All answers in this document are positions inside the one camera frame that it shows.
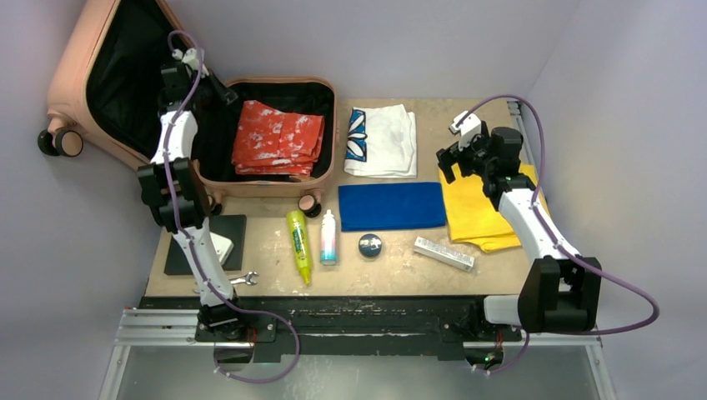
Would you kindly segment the red white patterned cloth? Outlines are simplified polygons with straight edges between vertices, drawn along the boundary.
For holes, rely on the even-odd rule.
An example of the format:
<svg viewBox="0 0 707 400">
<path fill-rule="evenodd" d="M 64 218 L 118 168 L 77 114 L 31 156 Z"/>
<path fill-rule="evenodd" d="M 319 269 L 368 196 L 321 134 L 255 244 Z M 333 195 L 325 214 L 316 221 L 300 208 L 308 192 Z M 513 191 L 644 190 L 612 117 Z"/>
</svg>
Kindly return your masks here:
<svg viewBox="0 0 707 400">
<path fill-rule="evenodd" d="M 239 175 L 304 175 L 318 161 L 324 117 L 282 112 L 256 100 L 243 103 L 233 143 Z"/>
</svg>

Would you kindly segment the yellow cloth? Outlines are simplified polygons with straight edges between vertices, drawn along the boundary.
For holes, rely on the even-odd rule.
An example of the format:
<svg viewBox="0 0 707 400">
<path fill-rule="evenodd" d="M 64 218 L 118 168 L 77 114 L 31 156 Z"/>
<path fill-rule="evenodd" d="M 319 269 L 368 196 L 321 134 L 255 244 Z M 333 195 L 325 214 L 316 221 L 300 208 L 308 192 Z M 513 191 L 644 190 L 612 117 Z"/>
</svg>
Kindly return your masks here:
<svg viewBox="0 0 707 400">
<path fill-rule="evenodd" d="M 514 230 L 484 195 L 481 177 L 461 177 L 457 165 L 453 172 L 452 183 L 439 172 L 450 239 L 473 244 L 484 253 L 520 247 Z"/>
</svg>

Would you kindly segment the white shirt blue print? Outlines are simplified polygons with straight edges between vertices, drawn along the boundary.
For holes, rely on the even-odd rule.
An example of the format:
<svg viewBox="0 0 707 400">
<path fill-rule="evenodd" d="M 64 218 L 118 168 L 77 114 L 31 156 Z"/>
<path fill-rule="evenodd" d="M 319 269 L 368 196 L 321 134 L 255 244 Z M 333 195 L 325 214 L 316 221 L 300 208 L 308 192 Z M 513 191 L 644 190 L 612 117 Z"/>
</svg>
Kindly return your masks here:
<svg viewBox="0 0 707 400">
<path fill-rule="evenodd" d="M 343 170 L 356 177 L 416 178 L 416 116 L 404 105 L 353 107 Z"/>
</svg>

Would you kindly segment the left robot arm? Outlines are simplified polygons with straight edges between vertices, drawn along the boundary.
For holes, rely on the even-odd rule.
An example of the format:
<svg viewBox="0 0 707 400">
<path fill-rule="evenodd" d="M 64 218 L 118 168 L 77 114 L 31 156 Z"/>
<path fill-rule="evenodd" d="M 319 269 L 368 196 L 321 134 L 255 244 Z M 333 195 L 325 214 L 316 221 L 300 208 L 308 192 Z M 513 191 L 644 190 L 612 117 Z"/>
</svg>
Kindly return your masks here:
<svg viewBox="0 0 707 400">
<path fill-rule="evenodd" d="M 190 158 L 198 133 L 192 98 L 201 71 L 170 62 L 161 76 L 161 133 L 157 151 L 137 172 L 141 199 L 156 224 L 172 234 L 195 277 L 202 330 L 237 341 L 248 332 L 248 318 L 234 308 L 237 293 L 219 260 L 210 231 L 211 207 Z"/>
</svg>

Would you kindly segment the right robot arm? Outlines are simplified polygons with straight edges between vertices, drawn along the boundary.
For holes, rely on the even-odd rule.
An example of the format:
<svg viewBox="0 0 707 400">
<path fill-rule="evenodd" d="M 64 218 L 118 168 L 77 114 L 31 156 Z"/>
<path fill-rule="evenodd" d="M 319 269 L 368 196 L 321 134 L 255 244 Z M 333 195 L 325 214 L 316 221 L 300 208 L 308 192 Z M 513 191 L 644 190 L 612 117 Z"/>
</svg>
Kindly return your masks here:
<svg viewBox="0 0 707 400">
<path fill-rule="evenodd" d="M 520 171 L 523 145 L 514 128 L 482 126 L 468 145 L 455 143 L 436 153 L 447 183 L 480 177 L 484 196 L 513 229 L 530 264 L 519 294 L 487 296 L 484 307 L 470 313 L 469 331 L 480 339 L 501 325 L 528 333 L 584 334 L 596 322 L 600 263 L 562 244 L 539 200 L 538 183 Z"/>
</svg>

